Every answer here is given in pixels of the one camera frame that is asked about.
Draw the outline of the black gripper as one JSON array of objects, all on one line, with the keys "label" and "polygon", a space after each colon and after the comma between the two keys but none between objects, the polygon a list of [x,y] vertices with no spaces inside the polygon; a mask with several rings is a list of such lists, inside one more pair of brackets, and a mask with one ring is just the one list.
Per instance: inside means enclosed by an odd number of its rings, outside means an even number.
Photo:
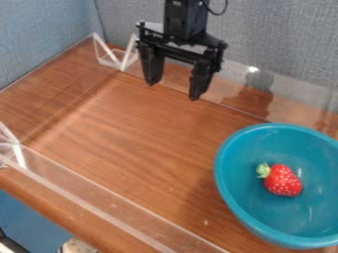
[{"label": "black gripper", "polygon": [[162,79],[165,58],[193,65],[189,75],[188,99],[195,101],[207,91],[213,72],[219,72],[228,44],[199,32],[188,40],[164,32],[160,23],[140,21],[137,50],[144,79],[153,86]]}]

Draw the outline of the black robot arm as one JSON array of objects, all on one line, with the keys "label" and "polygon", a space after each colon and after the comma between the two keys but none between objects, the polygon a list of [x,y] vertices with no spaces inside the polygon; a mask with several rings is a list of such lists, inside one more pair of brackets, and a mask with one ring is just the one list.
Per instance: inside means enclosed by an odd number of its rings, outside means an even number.
[{"label": "black robot arm", "polygon": [[205,93],[212,76],[221,69],[223,52],[228,44],[205,32],[207,16],[215,13],[209,0],[165,0],[164,21],[140,21],[137,50],[144,79],[149,86],[162,80],[165,58],[192,65],[188,99],[195,101]]}]

